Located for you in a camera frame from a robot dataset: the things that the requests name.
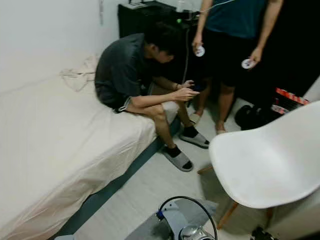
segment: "young man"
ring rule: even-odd
[[[204,81],[207,82],[207,88],[199,95],[198,108],[191,116],[193,122],[199,121],[204,112],[213,76],[214,80],[221,82],[218,99],[219,120],[215,129],[217,134],[226,132],[224,122],[233,102],[235,86],[245,71],[241,63],[250,58],[253,68],[260,62],[283,1],[202,0],[192,46],[196,52],[197,48],[204,44],[206,61]],[[255,46],[263,11],[262,28]]]
[[[98,99],[116,112],[127,111],[153,119],[157,134],[165,142],[164,155],[181,171],[189,172],[193,164],[173,142],[162,103],[175,101],[178,115],[184,124],[180,138],[199,147],[208,148],[209,142],[193,127],[184,102],[199,92],[191,90],[193,81],[180,85],[159,74],[157,65],[170,62],[179,49],[180,30],[158,22],[144,34],[132,34],[112,43],[102,54],[95,75]],[[144,95],[142,83],[153,81],[167,92]]]

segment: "bare foot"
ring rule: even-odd
[[[219,121],[217,122],[217,124],[215,125],[215,130],[216,130],[217,132],[218,132],[218,131],[226,131],[226,129],[225,129],[225,122],[219,120]]]
[[[199,108],[197,111],[195,111],[195,114],[201,117],[204,114],[204,108]]]

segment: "leg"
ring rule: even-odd
[[[268,228],[269,225],[270,225],[270,222],[271,222],[271,219],[274,215],[274,207],[269,207],[267,210],[266,210],[266,226],[265,228]]]
[[[148,117],[153,119],[157,134],[161,137],[161,139],[168,146],[168,148],[174,149],[176,147],[170,134],[169,124],[167,121],[165,110],[161,104],[145,108],[138,108],[130,103],[126,111],[135,114],[147,115]]]
[[[234,99],[235,87],[227,86],[221,83],[221,92],[219,95],[218,105],[219,105],[219,120],[215,125],[217,131],[225,130],[225,120],[228,116],[230,107]]]
[[[203,79],[203,81],[206,83],[206,88],[198,96],[198,105],[195,112],[195,114],[199,116],[202,116],[202,114],[204,113],[206,101],[208,99],[208,96],[210,95],[212,88],[212,77],[206,77],[205,79]]]
[[[192,123],[190,122],[190,118],[188,116],[187,108],[184,102],[182,101],[176,101],[176,104],[179,105],[179,111],[178,111],[178,116],[183,123],[185,128],[193,126]]]
[[[205,167],[205,168],[200,169],[199,171],[197,171],[197,173],[198,173],[199,175],[201,175],[201,174],[203,174],[203,173],[205,173],[205,172],[207,172],[207,171],[209,171],[209,170],[211,170],[211,169],[214,169],[214,167],[213,167],[213,166],[208,166],[208,167]]]
[[[200,148],[207,149],[209,147],[209,141],[201,135],[191,123],[185,103],[181,101],[177,101],[176,103],[179,105],[179,118],[184,125],[180,139]]]
[[[234,210],[238,207],[239,203],[234,202],[232,204],[232,207],[229,209],[229,211],[227,211],[225,213],[225,215],[221,218],[221,220],[219,221],[218,226],[216,227],[216,229],[221,229],[222,226],[226,223],[226,221],[229,219],[229,217],[231,216],[231,214],[234,212]]]

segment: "white cloth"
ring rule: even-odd
[[[88,57],[79,68],[68,68],[60,72],[65,84],[76,92],[80,92],[90,81],[95,79],[99,62],[97,56]]]
[[[176,115],[174,103],[171,121]],[[155,139],[154,122],[114,114],[89,82],[60,77],[0,97],[0,239],[45,240]]]

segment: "white wall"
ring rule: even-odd
[[[158,0],[161,3],[168,4],[176,7],[178,0]],[[192,9],[193,11],[199,11],[202,0],[184,0],[184,9]]]
[[[0,93],[76,67],[118,38],[118,3],[104,0],[1,0]]]
[[[304,98],[310,102],[320,100],[320,76],[314,82],[314,84],[309,88],[309,90],[304,95]]]

